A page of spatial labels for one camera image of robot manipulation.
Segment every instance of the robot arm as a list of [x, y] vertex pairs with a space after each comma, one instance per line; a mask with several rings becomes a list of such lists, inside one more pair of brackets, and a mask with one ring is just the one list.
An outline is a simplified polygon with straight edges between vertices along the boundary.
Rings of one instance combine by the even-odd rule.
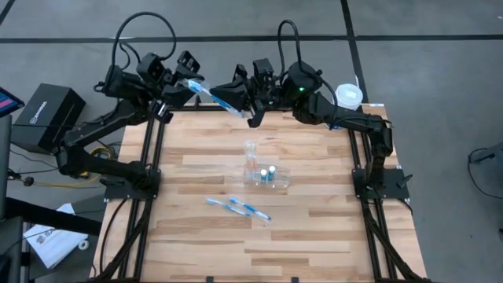
[[329, 123], [331, 128], [340, 126], [366, 133], [370, 139], [372, 162], [366, 165], [366, 185], [381, 189], [384, 185], [384, 161], [393, 153], [391, 128], [387, 121], [377, 115], [341, 108], [323, 97], [317, 90], [322, 83], [321, 71], [315, 71], [302, 62], [294, 63], [288, 74], [279, 78], [273, 76], [274, 70], [269, 60], [253, 62], [254, 75], [248, 78], [243, 65], [238, 65], [231, 83], [217, 86], [210, 91], [236, 110], [249, 111], [249, 127], [258, 127], [267, 111], [292, 111], [293, 116], [301, 123], [318, 125]]
[[182, 79], [200, 79], [199, 63], [188, 51], [182, 52], [174, 72], [165, 68], [159, 56], [145, 55], [137, 66], [138, 75], [124, 72], [119, 66], [111, 66], [101, 92], [115, 97], [117, 106], [108, 114], [86, 122], [68, 131], [55, 153], [59, 171], [63, 175], [80, 175], [85, 171], [119, 177], [132, 188], [148, 192], [160, 179], [160, 173], [148, 169], [142, 162], [128, 164], [91, 156], [84, 147], [103, 138], [121, 127], [139, 125], [154, 117], [161, 123], [169, 123], [173, 114], [168, 105], [182, 107], [193, 92], [182, 86]]

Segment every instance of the wood plank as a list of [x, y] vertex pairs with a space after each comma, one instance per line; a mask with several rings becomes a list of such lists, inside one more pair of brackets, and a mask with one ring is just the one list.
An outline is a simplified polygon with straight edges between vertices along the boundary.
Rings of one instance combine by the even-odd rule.
[[[364, 111], [386, 117], [382, 106], [364, 105]], [[122, 161], [138, 160], [145, 128], [126, 128]], [[247, 140], [259, 143], [260, 163], [291, 170], [288, 188], [243, 183]], [[365, 163], [360, 134], [357, 143]], [[396, 153], [386, 160], [387, 167], [397, 164]], [[176, 112], [164, 135], [162, 186], [152, 208], [141, 280], [194, 282], [213, 276], [219, 282], [290, 277], [302, 282], [373, 281], [352, 168], [347, 130], [303, 125], [287, 112], [267, 113], [257, 129], [227, 112]], [[206, 204], [209, 197], [227, 201], [229, 196], [264, 211], [272, 221]], [[108, 204], [102, 232], [118, 203]], [[112, 225], [105, 263], [123, 243], [129, 207], [127, 201]], [[395, 248], [414, 271], [426, 276], [410, 211], [394, 200], [384, 202], [384, 210]], [[385, 275], [379, 244], [378, 250]], [[131, 255], [135, 258], [136, 245]], [[132, 275], [134, 260], [128, 265]]]

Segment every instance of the white cup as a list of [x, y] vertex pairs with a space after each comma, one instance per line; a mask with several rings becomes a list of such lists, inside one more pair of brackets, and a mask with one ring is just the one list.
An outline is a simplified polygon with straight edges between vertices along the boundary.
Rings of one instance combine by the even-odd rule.
[[[362, 104], [363, 93], [359, 87], [355, 86], [351, 83], [344, 83], [337, 87], [336, 89], [336, 97], [337, 97], [337, 106], [356, 110]], [[333, 130], [339, 130], [342, 127], [334, 126]]]

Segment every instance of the yellow cable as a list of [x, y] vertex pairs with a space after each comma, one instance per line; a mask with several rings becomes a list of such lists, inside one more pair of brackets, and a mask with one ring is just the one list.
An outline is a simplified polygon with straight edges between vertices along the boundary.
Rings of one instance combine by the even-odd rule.
[[90, 182], [94, 182], [98, 179], [99, 176], [96, 176], [94, 178], [91, 178], [85, 182], [78, 182], [75, 184], [53, 184], [53, 183], [47, 183], [47, 182], [34, 182], [33, 185], [37, 186], [53, 186], [53, 187], [60, 187], [60, 188], [75, 188], [78, 189], [80, 186], [89, 184]]
[[[110, 149], [104, 147], [104, 146], [98, 146], [96, 148], [94, 148], [93, 150], [91, 150], [90, 152], [90, 155], [94, 155], [100, 151], [105, 151], [105, 153], [107, 154], [108, 158], [110, 160], [112, 160], [114, 158], [113, 156], [113, 153], [110, 151]], [[94, 178], [91, 178], [85, 182], [78, 182], [78, 183], [75, 183], [75, 184], [53, 184], [53, 183], [48, 183], [48, 182], [33, 182], [33, 185], [37, 185], [37, 186], [52, 186], [52, 187], [58, 187], [58, 188], [73, 188], [73, 189], [78, 189], [80, 186], [82, 185], [85, 185], [85, 184], [89, 184], [91, 182], [94, 182], [98, 179], [99, 176], [96, 176]]]

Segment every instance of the small bottle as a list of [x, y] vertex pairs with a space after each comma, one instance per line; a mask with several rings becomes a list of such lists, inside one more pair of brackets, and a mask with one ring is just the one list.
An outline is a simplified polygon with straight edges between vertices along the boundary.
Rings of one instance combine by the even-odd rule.
[[260, 171], [260, 183], [261, 184], [267, 183], [267, 170], [266, 169], [262, 169]]
[[276, 174], [276, 167], [271, 165], [271, 166], [269, 166], [269, 172], [267, 174], [267, 181], [269, 181], [269, 182], [274, 181], [274, 174]]

